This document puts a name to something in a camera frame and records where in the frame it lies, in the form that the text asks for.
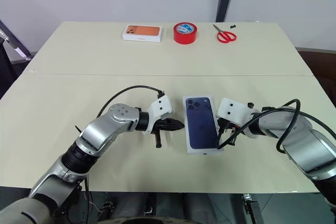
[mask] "scissors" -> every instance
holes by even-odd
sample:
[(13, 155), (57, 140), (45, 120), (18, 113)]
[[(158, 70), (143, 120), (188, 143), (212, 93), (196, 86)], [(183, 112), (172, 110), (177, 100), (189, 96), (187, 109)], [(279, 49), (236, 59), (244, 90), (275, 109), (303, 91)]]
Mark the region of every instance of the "scissors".
[(218, 31), (217, 39), (218, 39), (219, 42), (229, 43), (229, 42), (235, 41), (237, 39), (237, 36), (234, 33), (231, 33), (229, 31), (220, 30), (219, 27), (216, 26), (215, 24), (213, 24), (213, 26)]

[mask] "red tape roll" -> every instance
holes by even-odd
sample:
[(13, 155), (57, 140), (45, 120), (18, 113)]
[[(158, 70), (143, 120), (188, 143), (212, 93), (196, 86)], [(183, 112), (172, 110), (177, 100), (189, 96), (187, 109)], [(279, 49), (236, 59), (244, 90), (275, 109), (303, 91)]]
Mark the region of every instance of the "red tape roll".
[(174, 26), (174, 40), (180, 44), (190, 44), (196, 40), (197, 27), (188, 22)]

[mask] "table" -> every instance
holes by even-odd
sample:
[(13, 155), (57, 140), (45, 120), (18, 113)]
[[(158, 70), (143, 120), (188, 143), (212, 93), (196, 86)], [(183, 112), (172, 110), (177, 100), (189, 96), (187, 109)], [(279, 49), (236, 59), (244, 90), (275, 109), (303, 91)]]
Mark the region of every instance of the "table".
[[(161, 43), (122, 39), (126, 23), (63, 23), (25, 73), (132, 76), (311, 76), (285, 33), (273, 23), (235, 23), (235, 43), (222, 44), (211, 23), (195, 23), (197, 40), (180, 45), (174, 24)], [(217, 23), (229, 29), (230, 23)]]

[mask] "smartphone image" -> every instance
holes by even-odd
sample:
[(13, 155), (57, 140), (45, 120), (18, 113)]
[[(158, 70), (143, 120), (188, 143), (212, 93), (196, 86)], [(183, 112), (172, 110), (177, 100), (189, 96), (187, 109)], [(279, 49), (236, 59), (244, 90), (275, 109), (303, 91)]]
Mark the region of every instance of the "smartphone image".
[(134, 35), (152, 35), (157, 36), (160, 28), (156, 26), (128, 26), (126, 33)]
[(216, 148), (217, 130), (210, 99), (186, 98), (185, 108), (191, 148)]

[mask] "red scissors handle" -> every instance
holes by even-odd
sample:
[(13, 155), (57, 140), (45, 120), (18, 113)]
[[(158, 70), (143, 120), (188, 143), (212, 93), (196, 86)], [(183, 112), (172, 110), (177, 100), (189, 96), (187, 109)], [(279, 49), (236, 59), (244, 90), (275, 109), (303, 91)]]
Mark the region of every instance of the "red scissors handle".
[(217, 34), (217, 39), (222, 43), (229, 43), (235, 41), (237, 36), (229, 31), (221, 31)]

